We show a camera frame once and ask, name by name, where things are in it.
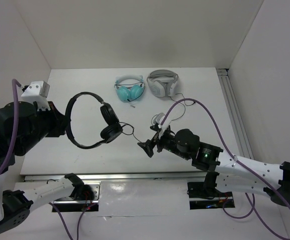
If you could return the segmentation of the black headphones with cable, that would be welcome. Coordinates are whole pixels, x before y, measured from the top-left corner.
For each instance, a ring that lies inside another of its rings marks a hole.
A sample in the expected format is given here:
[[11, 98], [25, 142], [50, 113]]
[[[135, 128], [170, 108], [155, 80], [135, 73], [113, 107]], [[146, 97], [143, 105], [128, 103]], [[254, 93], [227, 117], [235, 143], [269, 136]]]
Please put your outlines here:
[[[107, 126], [100, 132], [101, 140], [91, 145], [84, 145], [79, 143], [76, 140], [72, 129], [72, 125], [74, 125], [74, 129], [79, 130], [80, 134], [82, 134], [83, 131], [88, 134], [90, 132], [90, 128], [93, 127], [93, 124], [97, 123], [97, 117], [95, 114], [89, 112], [89, 110], [93, 109], [92, 107], [88, 107], [85, 110], [82, 108], [79, 108], [78, 110], [73, 109], [74, 104], [78, 98], [82, 96], [91, 96], [101, 104], [99, 109], [100, 114], [107, 124]], [[84, 150], [94, 149], [102, 144], [109, 144], [110, 142], [114, 141], [120, 134], [122, 134], [123, 127], [128, 125], [127, 123], [123, 123], [118, 119], [113, 107], [109, 103], [105, 102], [99, 95], [88, 91], [80, 92], [69, 100], [66, 106], [65, 116], [68, 120], [68, 124], [65, 129], [68, 139], [76, 147]]]

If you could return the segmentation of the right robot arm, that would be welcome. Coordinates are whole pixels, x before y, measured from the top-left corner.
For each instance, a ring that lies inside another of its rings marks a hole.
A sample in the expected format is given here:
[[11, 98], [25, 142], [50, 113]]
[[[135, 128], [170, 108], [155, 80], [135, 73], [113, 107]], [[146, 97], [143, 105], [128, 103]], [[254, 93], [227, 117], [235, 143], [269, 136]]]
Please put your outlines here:
[[206, 173], [203, 190], [208, 196], [218, 192], [244, 192], [269, 197], [280, 206], [290, 205], [290, 162], [272, 164], [237, 155], [230, 155], [221, 147], [202, 142], [189, 129], [177, 132], [167, 128], [162, 131], [157, 125], [152, 139], [139, 142], [138, 146], [152, 157], [166, 150], [174, 155], [191, 160], [191, 165]]

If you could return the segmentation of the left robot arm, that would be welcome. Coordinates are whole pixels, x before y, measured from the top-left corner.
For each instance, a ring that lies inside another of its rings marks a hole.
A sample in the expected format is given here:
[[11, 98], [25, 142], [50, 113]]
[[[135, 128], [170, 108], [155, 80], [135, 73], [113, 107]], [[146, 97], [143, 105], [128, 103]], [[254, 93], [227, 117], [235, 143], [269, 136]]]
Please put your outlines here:
[[52, 102], [38, 110], [28, 102], [9, 103], [0, 108], [0, 234], [23, 223], [31, 212], [61, 198], [92, 202], [91, 187], [74, 173], [48, 184], [26, 190], [5, 190], [4, 180], [16, 156], [24, 156], [43, 138], [66, 133], [69, 118]]

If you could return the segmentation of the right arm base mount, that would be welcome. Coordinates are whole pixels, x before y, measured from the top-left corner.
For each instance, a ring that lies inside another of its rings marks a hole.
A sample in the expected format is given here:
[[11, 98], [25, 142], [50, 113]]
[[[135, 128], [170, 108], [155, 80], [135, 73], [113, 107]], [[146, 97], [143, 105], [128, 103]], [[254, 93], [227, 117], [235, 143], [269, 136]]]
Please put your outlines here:
[[203, 182], [188, 182], [187, 195], [191, 210], [235, 208], [232, 192], [221, 193], [217, 190], [206, 190]]

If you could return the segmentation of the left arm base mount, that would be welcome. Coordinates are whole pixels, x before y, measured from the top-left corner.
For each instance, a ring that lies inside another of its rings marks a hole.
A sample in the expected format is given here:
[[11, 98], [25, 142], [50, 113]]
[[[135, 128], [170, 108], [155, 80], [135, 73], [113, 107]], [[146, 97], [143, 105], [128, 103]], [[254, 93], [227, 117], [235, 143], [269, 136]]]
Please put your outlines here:
[[87, 209], [87, 212], [99, 211], [101, 183], [97, 181], [87, 181], [79, 197], [62, 197], [52, 203], [61, 213], [78, 213]]

